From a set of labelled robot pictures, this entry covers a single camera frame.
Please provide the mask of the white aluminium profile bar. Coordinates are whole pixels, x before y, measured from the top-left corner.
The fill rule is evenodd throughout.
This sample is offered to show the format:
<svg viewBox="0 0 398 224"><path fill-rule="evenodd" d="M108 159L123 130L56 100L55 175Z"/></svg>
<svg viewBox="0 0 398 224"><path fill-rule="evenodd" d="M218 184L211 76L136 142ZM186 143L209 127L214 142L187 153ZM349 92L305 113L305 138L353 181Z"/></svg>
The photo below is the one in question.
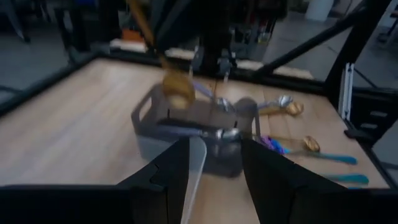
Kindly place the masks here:
<svg viewBox="0 0 398 224"><path fill-rule="evenodd" d="M353 93L354 64L347 63L343 69L340 83L338 113L342 119L350 120Z"/></svg>

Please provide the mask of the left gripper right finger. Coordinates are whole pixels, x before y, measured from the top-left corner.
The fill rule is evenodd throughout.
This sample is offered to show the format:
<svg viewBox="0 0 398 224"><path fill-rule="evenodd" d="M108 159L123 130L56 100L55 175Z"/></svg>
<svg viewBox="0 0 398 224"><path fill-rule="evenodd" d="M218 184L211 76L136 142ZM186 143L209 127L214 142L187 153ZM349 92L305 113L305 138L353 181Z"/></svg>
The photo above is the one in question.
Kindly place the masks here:
<svg viewBox="0 0 398 224"><path fill-rule="evenodd" d="M398 190L347 189L251 139L241 147L260 224L398 224Z"/></svg>

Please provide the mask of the white cylinder container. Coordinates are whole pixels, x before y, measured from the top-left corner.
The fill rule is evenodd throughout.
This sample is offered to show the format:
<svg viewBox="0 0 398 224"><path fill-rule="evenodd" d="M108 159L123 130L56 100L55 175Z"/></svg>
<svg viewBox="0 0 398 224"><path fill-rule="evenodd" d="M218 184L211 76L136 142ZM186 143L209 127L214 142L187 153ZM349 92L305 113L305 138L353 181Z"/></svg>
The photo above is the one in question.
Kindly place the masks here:
<svg viewBox="0 0 398 224"><path fill-rule="evenodd" d="M325 22L333 7L334 0L308 0L305 18L311 21Z"/></svg>

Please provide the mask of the orange box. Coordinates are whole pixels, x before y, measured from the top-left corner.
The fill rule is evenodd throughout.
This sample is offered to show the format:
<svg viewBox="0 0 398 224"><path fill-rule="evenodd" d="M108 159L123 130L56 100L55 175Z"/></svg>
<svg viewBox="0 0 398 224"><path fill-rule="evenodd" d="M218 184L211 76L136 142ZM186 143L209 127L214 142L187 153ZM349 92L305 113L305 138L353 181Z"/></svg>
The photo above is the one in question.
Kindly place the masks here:
<svg viewBox="0 0 398 224"><path fill-rule="evenodd" d="M123 29L122 30L122 40L132 41L132 42L144 42L144 38L141 33L136 30Z"/></svg>

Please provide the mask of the frosted white plastic bin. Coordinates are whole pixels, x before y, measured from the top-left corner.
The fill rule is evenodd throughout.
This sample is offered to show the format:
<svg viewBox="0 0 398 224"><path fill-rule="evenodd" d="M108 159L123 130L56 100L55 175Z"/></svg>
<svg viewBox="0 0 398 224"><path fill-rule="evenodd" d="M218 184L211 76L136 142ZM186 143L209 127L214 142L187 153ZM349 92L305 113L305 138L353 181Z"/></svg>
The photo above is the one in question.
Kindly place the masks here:
<svg viewBox="0 0 398 224"><path fill-rule="evenodd" d="M188 183L180 224L189 224L207 154L206 143L202 138L190 137L189 143Z"/></svg>

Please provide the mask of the dark grey plastic bin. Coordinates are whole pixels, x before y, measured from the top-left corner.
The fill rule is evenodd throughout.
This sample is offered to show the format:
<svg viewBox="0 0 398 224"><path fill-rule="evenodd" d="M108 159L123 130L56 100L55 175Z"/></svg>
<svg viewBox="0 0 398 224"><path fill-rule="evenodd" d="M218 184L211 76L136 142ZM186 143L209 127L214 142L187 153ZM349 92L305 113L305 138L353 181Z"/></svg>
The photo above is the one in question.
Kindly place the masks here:
<svg viewBox="0 0 398 224"><path fill-rule="evenodd" d="M241 98L233 105L236 111L226 113L211 100L199 99L187 109L176 109L166 100L162 87L156 84L132 111L131 119L138 135L163 142L175 142L186 136L159 131L158 126L180 126L204 130L237 128L243 134L252 133L252 123L259 124L257 103L251 98ZM202 139L207 148L204 172L224 177L237 177L241 173L243 165L239 141Z"/></svg>

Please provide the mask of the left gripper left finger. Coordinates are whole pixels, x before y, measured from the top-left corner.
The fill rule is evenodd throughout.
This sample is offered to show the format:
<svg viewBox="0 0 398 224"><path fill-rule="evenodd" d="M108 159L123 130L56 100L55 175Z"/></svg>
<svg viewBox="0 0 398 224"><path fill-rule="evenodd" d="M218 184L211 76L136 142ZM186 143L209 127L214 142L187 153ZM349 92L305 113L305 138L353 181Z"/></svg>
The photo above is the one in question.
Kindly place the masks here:
<svg viewBox="0 0 398 224"><path fill-rule="evenodd" d="M0 187L0 224L180 224L189 160L182 138L118 184Z"/></svg>

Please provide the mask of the black aluminium rig frame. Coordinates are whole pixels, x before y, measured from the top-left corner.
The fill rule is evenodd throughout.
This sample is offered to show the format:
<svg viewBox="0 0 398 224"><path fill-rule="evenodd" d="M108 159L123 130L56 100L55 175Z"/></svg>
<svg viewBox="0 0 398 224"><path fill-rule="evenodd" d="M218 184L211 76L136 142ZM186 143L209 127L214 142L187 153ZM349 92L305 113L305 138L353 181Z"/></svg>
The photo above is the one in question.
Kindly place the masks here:
<svg viewBox="0 0 398 224"><path fill-rule="evenodd" d="M312 110L297 122L278 116L272 136L294 145L302 135L318 139L324 152L342 152L357 164L328 162L301 149L289 155L298 165L330 176L362 174L370 188L393 188L394 181L367 146L347 135L348 121L336 113L343 64L364 49L380 14L365 10L355 23L326 81L305 95ZM138 129L127 112L162 78L157 67L139 65L130 55L96 56L21 93L17 108L0 117L0 185L27 183L113 183L145 162Z"/></svg>

